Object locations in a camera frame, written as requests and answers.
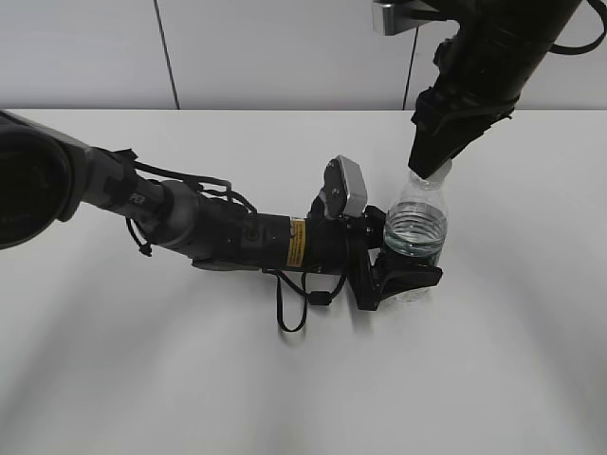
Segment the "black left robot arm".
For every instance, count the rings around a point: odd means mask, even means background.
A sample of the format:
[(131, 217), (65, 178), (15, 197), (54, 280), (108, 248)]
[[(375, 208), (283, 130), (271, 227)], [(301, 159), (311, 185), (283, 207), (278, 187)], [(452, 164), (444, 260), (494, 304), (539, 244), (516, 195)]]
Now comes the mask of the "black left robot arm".
[(359, 166), (338, 156), (306, 217), (259, 212), (229, 181), (89, 146), (40, 123), (1, 115), (1, 246), (23, 244), (86, 203), (122, 216), (144, 255), (160, 246), (212, 271), (336, 275), (359, 309), (441, 279), (427, 260), (403, 259), (383, 240), (385, 214), (366, 202)]

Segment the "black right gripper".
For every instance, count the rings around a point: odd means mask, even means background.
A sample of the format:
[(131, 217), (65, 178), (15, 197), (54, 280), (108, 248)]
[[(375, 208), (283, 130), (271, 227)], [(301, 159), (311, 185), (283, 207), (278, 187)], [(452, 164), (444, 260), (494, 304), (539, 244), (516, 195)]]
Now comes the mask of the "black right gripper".
[(434, 84), (420, 93), (408, 166), (428, 178), (512, 113), (555, 42), (549, 18), (457, 18), (434, 54)]

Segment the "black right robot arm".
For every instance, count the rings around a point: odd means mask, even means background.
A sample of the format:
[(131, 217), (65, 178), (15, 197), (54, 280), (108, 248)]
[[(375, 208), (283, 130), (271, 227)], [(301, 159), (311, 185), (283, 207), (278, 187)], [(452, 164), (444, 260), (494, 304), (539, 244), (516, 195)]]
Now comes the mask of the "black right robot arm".
[(427, 178), (515, 109), (577, 1), (433, 1), (457, 33), (434, 55), (439, 74), (421, 92), (408, 166)]

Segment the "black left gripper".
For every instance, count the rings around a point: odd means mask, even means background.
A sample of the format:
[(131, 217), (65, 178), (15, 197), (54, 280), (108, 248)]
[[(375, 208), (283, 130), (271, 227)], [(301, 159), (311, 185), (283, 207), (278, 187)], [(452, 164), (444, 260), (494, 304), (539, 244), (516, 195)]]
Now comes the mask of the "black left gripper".
[(357, 308), (377, 310), (394, 296), (437, 286), (443, 270), (430, 257), (410, 257), (381, 251), (374, 267), (369, 251), (381, 248), (386, 213), (368, 205), (359, 218), (330, 220), (311, 210), (306, 218), (303, 270), (340, 275), (354, 294)]

